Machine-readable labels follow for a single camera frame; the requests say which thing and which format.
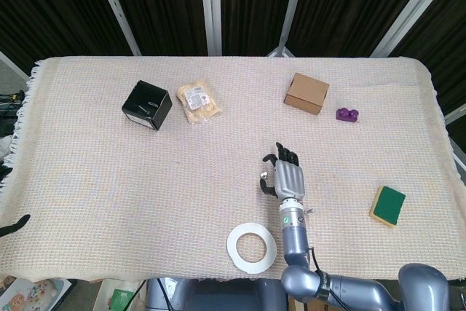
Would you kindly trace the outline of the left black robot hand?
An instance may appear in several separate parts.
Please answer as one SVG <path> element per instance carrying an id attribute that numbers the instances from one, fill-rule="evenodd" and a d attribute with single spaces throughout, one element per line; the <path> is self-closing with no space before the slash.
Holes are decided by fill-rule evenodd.
<path id="1" fill-rule="evenodd" d="M 12 169 L 5 166 L 4 163 L 2 162 L 1 163 L 1 180 L 3 180 L 11 172 L 12 172 Z M 9 226 L 1 227 L 0 237 L 10 235 L 10 234 L 12 234 L 14 232 L 17 232 L 18 230 L 22 229 L 28 223 L 30 218 L 31 218 L 30 214 L 25 214 L 16 223 L 11 224 Z"/>

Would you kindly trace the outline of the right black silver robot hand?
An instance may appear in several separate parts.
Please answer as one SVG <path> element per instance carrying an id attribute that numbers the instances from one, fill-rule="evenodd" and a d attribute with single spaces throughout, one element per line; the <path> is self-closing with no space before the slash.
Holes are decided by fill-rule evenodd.
<path id="1" fill-rule="evenodd" d="M 277 154 L 267 154 L 262 161 L 271 162 L 274 171 L 274 185 L 268 186 L 261 178 L 260 188 L 264 194 L 276 197 L 280 202 L 294 199 L 301 202 L 305 196 L 304 173 L 297 154 L 276 143 Z"/>

